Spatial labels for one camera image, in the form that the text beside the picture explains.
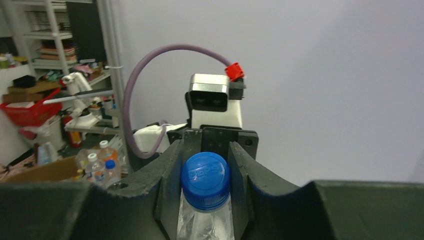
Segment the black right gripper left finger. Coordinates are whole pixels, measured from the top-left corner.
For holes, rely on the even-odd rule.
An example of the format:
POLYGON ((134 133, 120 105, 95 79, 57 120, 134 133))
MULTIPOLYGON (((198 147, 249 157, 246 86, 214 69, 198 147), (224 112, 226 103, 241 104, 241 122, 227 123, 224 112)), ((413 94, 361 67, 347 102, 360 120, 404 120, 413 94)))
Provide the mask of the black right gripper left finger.
POLYGON ((119 183, 3 183, 3 240, 157 240, 156 192, 119 183))

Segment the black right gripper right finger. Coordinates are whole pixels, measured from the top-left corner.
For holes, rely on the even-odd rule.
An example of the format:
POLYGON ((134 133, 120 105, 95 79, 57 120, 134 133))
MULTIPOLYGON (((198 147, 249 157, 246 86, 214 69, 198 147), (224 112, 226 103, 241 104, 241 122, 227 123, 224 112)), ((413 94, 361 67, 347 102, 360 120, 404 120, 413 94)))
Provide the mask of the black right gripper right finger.
POLYGON ((312 181, 290 193, 256 193, 247 240, 421 240, 420 183, 312 181))

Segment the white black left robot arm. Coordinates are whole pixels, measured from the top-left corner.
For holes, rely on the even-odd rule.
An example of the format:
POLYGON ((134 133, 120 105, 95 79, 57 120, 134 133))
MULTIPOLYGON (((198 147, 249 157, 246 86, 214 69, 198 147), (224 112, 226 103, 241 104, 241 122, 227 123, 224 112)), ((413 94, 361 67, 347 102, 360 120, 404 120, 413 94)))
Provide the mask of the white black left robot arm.
POLYGON ((128 194, 120 202, 123 235, 136 240, 174 240, 177 237, 183 163, 192 155, 213 152, 230 168, 232 227, 238 240, 288 240, 292 229, 285 195, 297 186, 256 161, 259 136, 253 130, 208 126, 150 125, 131 136, 147 159, 133 157, 135 173, 112 189, 128 194))

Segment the Pepsi bottle blue label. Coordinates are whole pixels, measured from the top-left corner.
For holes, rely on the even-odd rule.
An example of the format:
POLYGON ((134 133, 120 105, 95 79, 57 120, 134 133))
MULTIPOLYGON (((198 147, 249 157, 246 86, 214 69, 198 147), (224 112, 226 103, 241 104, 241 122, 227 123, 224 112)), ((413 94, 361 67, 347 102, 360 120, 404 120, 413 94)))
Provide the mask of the Pepsi bottle blue label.
POLYGON ((233 240, 231 173, 224 158, 194 154, 182 165, 180 183, 176 239, 233 240))

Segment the blue Pepsi bottle cap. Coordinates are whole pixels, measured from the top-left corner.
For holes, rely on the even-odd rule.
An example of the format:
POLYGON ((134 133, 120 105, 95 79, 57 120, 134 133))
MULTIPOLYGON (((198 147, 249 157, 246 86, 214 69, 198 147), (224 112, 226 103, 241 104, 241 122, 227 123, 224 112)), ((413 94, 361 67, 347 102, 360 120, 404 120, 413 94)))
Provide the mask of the blue Pepsi bottle cap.
POLYGON ((214 211, 230 196, 230 167, 214 152, 192 155, 182 166, 180 181, 184 198, 200 211, 214 211))

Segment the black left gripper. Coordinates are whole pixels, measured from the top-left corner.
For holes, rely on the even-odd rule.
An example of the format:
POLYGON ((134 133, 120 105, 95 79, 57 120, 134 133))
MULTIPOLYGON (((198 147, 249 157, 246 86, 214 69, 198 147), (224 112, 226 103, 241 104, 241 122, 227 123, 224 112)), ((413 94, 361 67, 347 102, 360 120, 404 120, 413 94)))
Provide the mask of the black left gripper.
POLYGON ((284 196, 299 187, 255 159, 256 131, 222 126, 167 132, 171 146, 137 172, 108 188, 116 221, 109 240, 174 240, 180 209, 182 163, 200 152, 227 159, 233 233, 237 240, 286 240, 284 196))

